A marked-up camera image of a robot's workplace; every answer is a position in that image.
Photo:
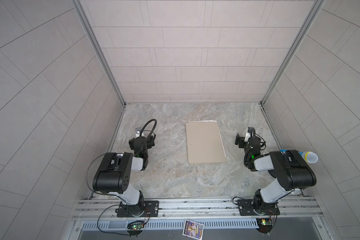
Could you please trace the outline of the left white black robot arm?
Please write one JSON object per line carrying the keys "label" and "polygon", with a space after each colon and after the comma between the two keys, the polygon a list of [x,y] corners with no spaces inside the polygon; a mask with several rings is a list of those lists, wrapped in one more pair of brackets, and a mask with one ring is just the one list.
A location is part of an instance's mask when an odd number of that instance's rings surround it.
{"label": "left white black robot arm", "polygon": [[142,191],[130,185],[131,172],[146,170],[149,163],[148,149],[155,146],[154,130],[157,120],[151,119],[142,128],[136,128],[135,137],[129,140],[132,153],[105,153],[100,165],[87,187],[92,193],[103,196],[114,196],[121,200],[116,209],[117,217],[156,216],[159,202],[145,203]]}

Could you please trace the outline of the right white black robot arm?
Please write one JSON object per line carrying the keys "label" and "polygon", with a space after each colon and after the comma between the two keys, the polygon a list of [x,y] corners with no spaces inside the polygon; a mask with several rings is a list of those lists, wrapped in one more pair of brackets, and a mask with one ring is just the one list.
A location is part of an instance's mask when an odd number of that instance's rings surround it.
{"label": "right white black robot arm", "polygon": [[245,150],[246,168],[252,172],[268,172],[274,177],[268,186],[255,192],[253,200],[232,200],[239,207],[242,216],[277,216],[280,214],[277,207],[280,199],[295,190],[313,187],[317,183],[316,175],[310,168],[310,164],[319,161],[316,153],[280,150],[262,154],[261,151],[266,148],[266,141],[253,127],[248,127],[243,137],[237,134],[235,145]]}

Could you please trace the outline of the beige cardboard folder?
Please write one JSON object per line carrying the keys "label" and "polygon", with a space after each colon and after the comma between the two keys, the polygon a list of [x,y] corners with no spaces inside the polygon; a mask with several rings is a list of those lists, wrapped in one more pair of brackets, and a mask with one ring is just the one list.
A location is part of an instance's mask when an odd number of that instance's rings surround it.
{"label": "beige cardboard folder", "polygon": [[186,123],[189,164],[214,164],[227,161],[218,122]]}

